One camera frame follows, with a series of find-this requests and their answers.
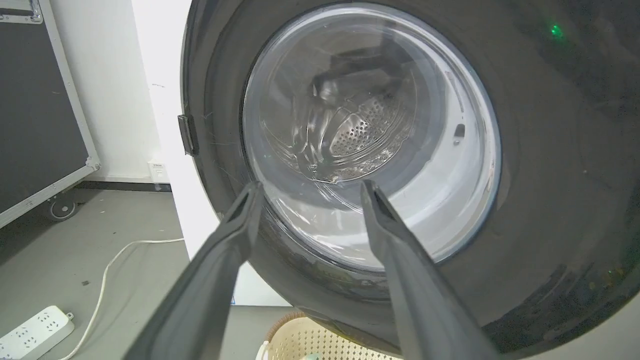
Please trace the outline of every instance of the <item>caster wheel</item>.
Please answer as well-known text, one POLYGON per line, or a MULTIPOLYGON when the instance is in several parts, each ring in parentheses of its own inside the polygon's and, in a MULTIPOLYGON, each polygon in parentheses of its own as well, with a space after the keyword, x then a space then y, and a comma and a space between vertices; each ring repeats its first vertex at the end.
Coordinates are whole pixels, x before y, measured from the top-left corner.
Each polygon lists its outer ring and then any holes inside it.
POLYGON ((56 196, 45 203, 44 217, 54 222, 62 222, 77 213, 77 204, 69 197, 56 196))

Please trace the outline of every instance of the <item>green light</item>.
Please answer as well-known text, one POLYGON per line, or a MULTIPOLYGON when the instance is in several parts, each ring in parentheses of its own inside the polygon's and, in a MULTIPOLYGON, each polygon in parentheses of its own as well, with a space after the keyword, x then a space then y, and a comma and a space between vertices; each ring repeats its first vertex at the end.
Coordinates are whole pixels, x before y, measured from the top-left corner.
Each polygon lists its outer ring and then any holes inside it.
POLYGON ((551 27, 551 35, 553 35, 557 39, 564 38, 564 33, 558 25, 553 25, 551 27))

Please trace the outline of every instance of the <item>white wall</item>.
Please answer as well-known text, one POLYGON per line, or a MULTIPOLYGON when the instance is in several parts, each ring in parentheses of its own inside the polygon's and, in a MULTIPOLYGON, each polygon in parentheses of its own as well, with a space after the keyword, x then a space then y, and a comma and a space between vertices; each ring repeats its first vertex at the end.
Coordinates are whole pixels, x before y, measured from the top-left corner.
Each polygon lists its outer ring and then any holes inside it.
POLYGON ((51 0, 102 168, 90 179, 151 183, 161 157, 131 0, 51 0))

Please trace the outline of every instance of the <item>wall outlet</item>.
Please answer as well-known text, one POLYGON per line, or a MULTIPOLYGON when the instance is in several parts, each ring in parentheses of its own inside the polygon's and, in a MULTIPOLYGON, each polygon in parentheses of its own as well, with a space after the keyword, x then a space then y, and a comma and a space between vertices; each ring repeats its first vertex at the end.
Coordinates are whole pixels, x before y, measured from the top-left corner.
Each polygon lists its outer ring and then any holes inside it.
POLYGON ((0 360, 36 360, 74 330, 72 313, 52 305, 0 338, 0 360))
POLYGON ((169 175, 166 173, 166 168, 164 167, 164 163, 156 160, 151 160, 148 162, 149 164, 149 172, 151 173, 151 181, 156 184, 168 184, 169 183, 169 175))

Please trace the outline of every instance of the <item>black baseboard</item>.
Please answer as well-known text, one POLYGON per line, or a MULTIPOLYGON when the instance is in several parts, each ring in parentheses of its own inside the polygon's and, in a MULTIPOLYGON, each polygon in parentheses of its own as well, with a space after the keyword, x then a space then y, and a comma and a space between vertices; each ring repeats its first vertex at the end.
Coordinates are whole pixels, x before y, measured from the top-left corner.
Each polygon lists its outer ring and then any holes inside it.
POLYGON ((123 190, 128 192, 163 192, 170 193, 170 184, 112 183, 110 181, 83 181, 78 189, 123 190))

